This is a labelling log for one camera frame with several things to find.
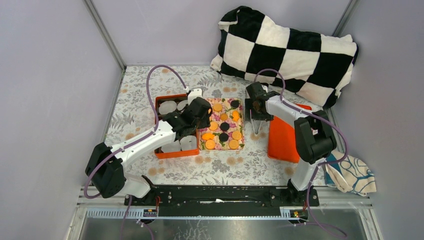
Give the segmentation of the orange compartment cookie box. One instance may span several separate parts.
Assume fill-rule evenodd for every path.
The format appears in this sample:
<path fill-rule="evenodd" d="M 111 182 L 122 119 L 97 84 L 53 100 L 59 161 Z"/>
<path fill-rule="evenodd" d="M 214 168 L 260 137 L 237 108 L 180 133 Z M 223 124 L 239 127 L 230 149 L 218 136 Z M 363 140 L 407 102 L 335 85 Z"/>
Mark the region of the orange compartment cookie box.
<path fill-rule="evenodd" d="M 181 115 L 184 108 L 188 105 L 188 96 L 186 94 L 158 96 L 155 98 L 155 109 L 158 113 L 158 119 L 161 120 L 168 112 L 177 112 Z M 177 119 L 168 119 L 171 130 L 176 130 L 174 141 L 167 143 L 154 150 L 158 159 L 170 159 L 196 156 L 199 150 L 199 132 L 193 131 L 191 135 L 183 135 L 183 122 Z"/>

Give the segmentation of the round swirl butter cookie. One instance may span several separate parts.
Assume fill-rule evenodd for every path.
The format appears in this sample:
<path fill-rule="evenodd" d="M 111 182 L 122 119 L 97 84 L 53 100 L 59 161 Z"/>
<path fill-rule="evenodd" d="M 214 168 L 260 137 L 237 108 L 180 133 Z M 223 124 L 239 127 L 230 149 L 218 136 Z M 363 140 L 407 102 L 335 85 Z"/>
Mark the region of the round swirl butter cookie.
<path fill-rule="evenodd" d="M 226 121 L 229 117 L 228 117 L 228 115 L 226 113 L 222 113 L 219 116 L 219 118 L 220 118 L 221 121 Z"/>

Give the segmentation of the floral cookie tray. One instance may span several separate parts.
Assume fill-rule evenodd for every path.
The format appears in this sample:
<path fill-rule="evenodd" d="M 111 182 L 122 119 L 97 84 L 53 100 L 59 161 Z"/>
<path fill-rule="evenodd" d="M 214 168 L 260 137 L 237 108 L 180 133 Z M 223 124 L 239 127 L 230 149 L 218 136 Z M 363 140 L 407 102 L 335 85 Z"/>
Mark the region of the floral cookie tray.
<path fill-rule="evenodd" d="M 210 125 L 199 130 L 201 151 L 240 151 L 245 146 L 243 105 L 240 98 L 207 98 Z"/>

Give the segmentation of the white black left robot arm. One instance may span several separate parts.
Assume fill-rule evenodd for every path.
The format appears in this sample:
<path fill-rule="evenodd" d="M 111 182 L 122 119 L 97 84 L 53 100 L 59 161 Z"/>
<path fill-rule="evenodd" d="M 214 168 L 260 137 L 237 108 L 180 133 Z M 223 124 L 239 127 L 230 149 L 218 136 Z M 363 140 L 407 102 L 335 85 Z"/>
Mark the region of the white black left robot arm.
<path fill-rule="evenodd" d="M 173 111 L 157 120 L 151 130 L 113 146 L 104 142 L 96 145 L 85 169 L 88 180 L 84 196 L 107 199 L 124 194 L 136 197 L 144 206 L 152 204 L 155 200 L 152 183 L 146 177 L 128 173 L 127 168 L 145 154 L 208 128 L 212 112 L 211 104 L 197 97 L 183 112 Z"/>

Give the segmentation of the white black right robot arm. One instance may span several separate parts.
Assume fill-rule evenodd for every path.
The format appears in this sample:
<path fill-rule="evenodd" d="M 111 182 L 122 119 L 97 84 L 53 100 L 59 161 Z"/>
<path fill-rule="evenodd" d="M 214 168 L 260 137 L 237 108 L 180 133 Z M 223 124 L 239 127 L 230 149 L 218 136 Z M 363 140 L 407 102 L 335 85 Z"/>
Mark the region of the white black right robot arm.
<path fill-rule="evenodd" d="M 249 84 L 245 91 L 249 103 L 246 115 L 252 122 L 272 121 L 277 117 L 294 129 L 294 142 L 300 160 L 290 179 L 293 188 L 287 191 L 286 198 L 291 205 L 299 206 L 307 199 L 305 190 L 314 179 L 316 167 L 337 146 L 327 115 L 322 110 L 312 112 L 300 108 L 276 91 L 266 91 L 259 82 Z"/>

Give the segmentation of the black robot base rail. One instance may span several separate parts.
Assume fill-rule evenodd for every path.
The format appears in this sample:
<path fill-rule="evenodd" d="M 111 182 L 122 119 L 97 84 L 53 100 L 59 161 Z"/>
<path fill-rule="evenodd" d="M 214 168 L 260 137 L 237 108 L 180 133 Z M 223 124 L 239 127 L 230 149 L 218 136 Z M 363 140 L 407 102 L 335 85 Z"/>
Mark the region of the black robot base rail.
<path fill-rule="evenodd" d="M 285 186 L 157 185 L 124 205 L 152 207 L 159 217 L 276 217 L 282 207 L 318 207 L 317 191 L 306 193 Z"/>

